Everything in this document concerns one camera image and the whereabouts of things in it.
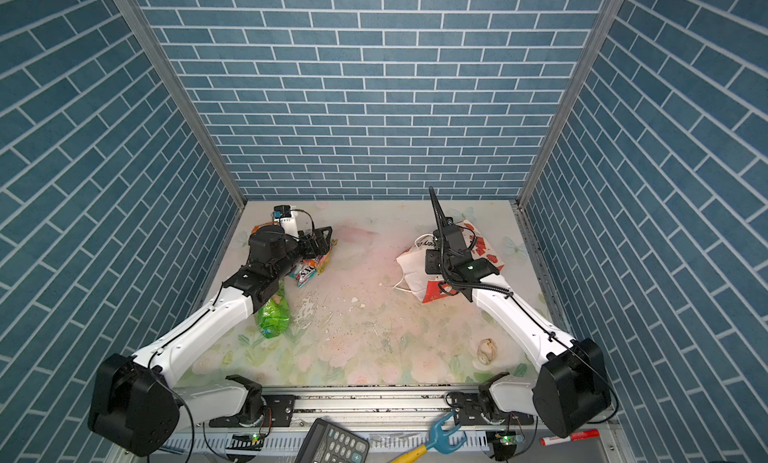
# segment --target robotic arm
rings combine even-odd
[[[258,311],[302,259],[330,251],[332,228],[299,231],[293,209],[275,207],[272,225],[250,235],[248,262],[184,322],[127,357],[98,368],[88,427],[138,456],[162,446],[175,429],[220,416],[253,424],[262,417],[261,385],[239,375],[210,387],[172,391],[187,368],[229,329]],[[187,402],[179,413],[175,396]]]
[[[429,195],[437,229],[436,248],[427,250],[427,274],[442,275],[447,285],[493,316],[538,371],[533,387],[508,373],[481,385],[479,402],[484,415],[499,420],[510,411],[523,411],[541,417],[557,436],[570,435],[610,405],[600,347],[591,339],[577,341],[547,321],[512,292],[490,261],[473,259],[461,229],[440,208],[435,190],[429,188]]]

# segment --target floral table surface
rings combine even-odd
[[[251,229],[268,219],[275,204],[247,204],[217,282],[246,261]],[[475,224],[504,259],[502,275],[515,292],[549,317],[509,203],[446,200],[442,205],[448,216]],[[466,383],[502,371],[532,377],[520,347],[464,296],[421,304],[392,288],[402,276],[395,258],[435,228],[428,201],[299,202],[297,207],[310,212],[318,227],[333,226],[338,244],[321,275],[302,288],[286,280],[288,330],[265,339],[256,318],[247,319],[212,345],[179,386],[206,385],[235,373],[270,386]],[[218,283],[209,297],[217,289]],[[487,365],[478,359],[485,339],[496,347]]]

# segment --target calculator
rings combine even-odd
[[[363,463],[368,448],[368,441],[329,421],[317,419],[294,463]]]

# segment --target brick tile wallpaper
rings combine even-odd
[[[768,0],[626,0],[529,212],[639,461],[768,461]]]
[[[139,0],[249,199],[517,195],[602,0]]]
[[[0,0],[0,461],[90,461],[91,378],[190,310],[235,208],[111,0]]]

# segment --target plastic wrapper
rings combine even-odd
[[[331,240],[330,250],[325,255],[322,255],[320,258],[303,259],[296,265],[296,268],[294,268],[291,273],[288,273],[289,277],[296,280],[296,285],[298,285],[299,288],[310,281],[313,276],[319,275],[325,270],[326,266],[328,266],[328,263],[331,261],[331,253],[333,247],[336,246],[337,241],[338,240],[336,239]]]
[[[261,334],[265,338],[274,338],[282,335],[290,325],[290,309],[286,299],[284,280],[280,281],[280,288],[266,305],[256,312],[256,322],[259,324]]]

